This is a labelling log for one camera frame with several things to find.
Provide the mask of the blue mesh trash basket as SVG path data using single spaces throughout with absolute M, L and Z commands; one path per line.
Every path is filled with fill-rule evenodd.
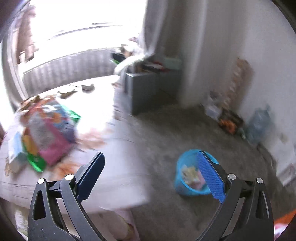
M 177 161 L 174 187 L 175 191 L 182 196 L 212 194 L 198 167 L 199 152 L 200 149 L 186 151 Z

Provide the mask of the colourful snack wrapper pile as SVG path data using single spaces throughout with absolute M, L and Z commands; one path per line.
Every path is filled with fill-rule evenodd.
M 18 129 L 9 143 L 7 164 L 11 172 L 18 173 L 27 164 L 43 172 L 74 146 L 81 116 L 53 96 L 29 98 L 16 114 Z

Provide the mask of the empty blue water jug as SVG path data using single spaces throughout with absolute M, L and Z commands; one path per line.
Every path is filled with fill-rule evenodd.
M 251 145 L 258 145 L 271 124 L 271 107 L 257 108 L 247 124 L 245 135 Z

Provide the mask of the black butter bread bag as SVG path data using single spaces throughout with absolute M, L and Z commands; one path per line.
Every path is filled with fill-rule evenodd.
M 244 124 L 244 120 L 231 110 L 223 109 L 218 125 L 227 133 L 234 135 Z

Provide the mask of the clear plastic storage box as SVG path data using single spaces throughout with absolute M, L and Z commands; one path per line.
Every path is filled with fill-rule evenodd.
M 210 117 L 211 119 L 218 121 L 222 114 L 222 108 L 216 106 L 215 104 L 207 104 L 204 107 L 205 114 Z

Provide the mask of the small gold snack packet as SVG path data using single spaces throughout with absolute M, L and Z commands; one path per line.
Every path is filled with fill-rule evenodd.
M 70 97 L 71 95 L 75 94 L 77 91 L 76 90 L 71 90 L 71 91 L 67 91 L 67 92 L 58 92 L 60 94 L 60 98 L 61 99 L 67 99 L 68 97 Z

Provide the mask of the brown wafer packet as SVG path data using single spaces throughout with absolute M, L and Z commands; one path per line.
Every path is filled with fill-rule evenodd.
M 82 88 L 83 91 L 93 91 L 94 90 L 94 84 L 81 85 L 81 88 Z

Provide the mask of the dark grey cabinet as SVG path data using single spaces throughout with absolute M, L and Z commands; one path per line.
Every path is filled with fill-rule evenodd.
M 137 115 L 176 100 L 181 70 L 165 68 L 132 73 L 133 70 L 133 66 L 128 66 L 120 75 L 121 100 L 129 114 Z

